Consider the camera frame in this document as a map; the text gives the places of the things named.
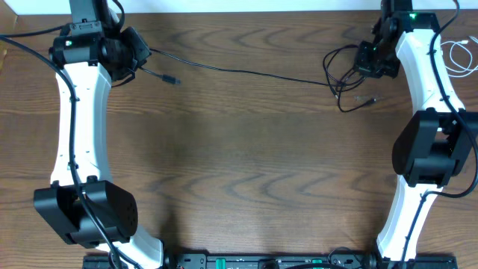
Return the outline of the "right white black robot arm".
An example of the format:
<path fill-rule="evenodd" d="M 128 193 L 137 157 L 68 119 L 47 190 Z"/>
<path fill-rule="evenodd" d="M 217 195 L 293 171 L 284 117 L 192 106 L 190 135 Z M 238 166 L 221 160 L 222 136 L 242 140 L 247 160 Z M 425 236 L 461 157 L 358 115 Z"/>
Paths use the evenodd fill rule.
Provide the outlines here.
<path fill-rule="evenodd" d="M 432 204 L 477 151 L 477 113 L 467 111 L 451 84 L 441 49 L 443 27 L 431 12 L 383 10 L 373 42 L 358 47 L 353 69 L 365 77 L 396 77 L 403 69 L 412 118 L 396 139 L 392 164 L 397 187 L 388 219 L 367 268 L 430 266 L 417 256 L 420 232 Z"/>

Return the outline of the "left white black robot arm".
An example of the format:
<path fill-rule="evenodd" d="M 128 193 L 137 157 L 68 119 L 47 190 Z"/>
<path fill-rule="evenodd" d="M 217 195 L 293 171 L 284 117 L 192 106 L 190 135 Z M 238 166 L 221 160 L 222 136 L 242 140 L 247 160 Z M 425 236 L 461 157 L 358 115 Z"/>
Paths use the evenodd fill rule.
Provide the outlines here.
<path fill-rule="evenodd" d="M 139 225 L 136 201 L 113 183 L 108 164 L 107 106 L 113 82 L 134 79 L 151 55 L 137 31 L 92 22 L 56 37 L 49 57 L 60 71 L 58 153 L 50 186 L 34 207 L 66 244 L 116 247 L 127 268 L 162 268 L 164 246 Z"/>

